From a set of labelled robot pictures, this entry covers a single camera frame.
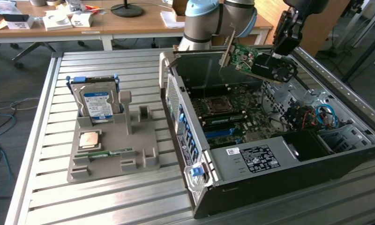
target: paper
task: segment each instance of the paper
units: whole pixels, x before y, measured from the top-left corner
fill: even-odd
[[[22,13],[17,9],[14,2],[0,0],[0,14],[21,15]]]
[[[172,12],[161,11],[160,15],[161,15],[165,27],[168,27],[168,28],[182,28],[185,26],[185,22],[176,22],[174,21],[174,16],[173,16]]]

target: aluminum table frame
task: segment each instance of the aluminum table frame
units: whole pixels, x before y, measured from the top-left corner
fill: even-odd
[[[375,160],[339,180],[205,219],[192,219],[158,95],[158,54],[169,50],[53,54],[5,224],[355,225],[375,220]],[[298,55],[375,121],[375,111],[365,102],[305,52],[298,51]],[[113,73],[120,77],[120,88],[132,92],[132,109],[149,105],[153,110],[161,168],[69,184],[66,169],[77,107],[65,76]],[[319,85],[302,69],[298,77],[309,88]]]

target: red wire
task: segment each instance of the red wire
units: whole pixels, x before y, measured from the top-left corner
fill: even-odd
[[[307,111],[305,111],[305,113],[304,113],[301,130],[304,129],[304,124],[305,124],[307,113],[309,113],[309,112],[311,112],[311,110],[307,110]]]

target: product label sticker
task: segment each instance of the product label sticker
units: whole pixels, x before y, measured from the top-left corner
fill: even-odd
[[[90,118],[95,120],[109,119],[112,117],[110,104],[106,102],[109,94],[106,92],[93,92],[85,93],[82,96]]]
[[[82,31],[81,33],[82,34],[98,34],[99,31]]]
[[[268,148],[268,145],[261,145],[248,149],[241,149],[240,154],[244,159],[248,170],[252,173],[280,166],[274,158],[274,155],[272,154],[270,149]]]
[[[228,155],[234,155],[234,154],[238,154],[238,148],[232,148],[232,149],[226,149],[226,154]]]

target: blue ram slot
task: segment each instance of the blue ram slot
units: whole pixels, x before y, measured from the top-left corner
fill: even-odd
[[[205,133],[205,138],[229,136],[233,134],[233,131],[234,131],[234,128],[210,131],[210,132]]]

